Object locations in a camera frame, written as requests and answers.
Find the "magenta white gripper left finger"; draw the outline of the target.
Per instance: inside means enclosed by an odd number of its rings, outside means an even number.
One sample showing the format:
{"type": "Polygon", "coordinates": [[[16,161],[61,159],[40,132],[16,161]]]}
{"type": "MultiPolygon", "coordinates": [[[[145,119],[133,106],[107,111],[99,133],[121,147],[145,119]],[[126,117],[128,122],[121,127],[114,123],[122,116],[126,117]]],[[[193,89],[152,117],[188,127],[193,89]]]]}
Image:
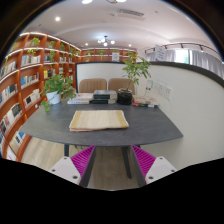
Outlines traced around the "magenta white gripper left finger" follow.
{"type": "Polygon", "coordinates": [[[49,172],[74,184],[87,185],[95,157],[95,146],[90,146],[72,157],[62,157],[49,172]]]}

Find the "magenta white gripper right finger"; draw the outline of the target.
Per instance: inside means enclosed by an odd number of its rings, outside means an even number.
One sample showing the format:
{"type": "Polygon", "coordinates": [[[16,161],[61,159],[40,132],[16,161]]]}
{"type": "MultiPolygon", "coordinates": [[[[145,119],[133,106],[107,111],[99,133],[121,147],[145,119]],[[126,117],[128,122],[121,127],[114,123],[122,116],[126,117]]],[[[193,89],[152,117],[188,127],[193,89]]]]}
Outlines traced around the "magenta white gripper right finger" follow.
{"type": "Polygon", "coordinates": [[[135,145],[131,146],[131,157],[139,184],[150,184],[177,171],[165,157],[155,157],[135,145]]]}

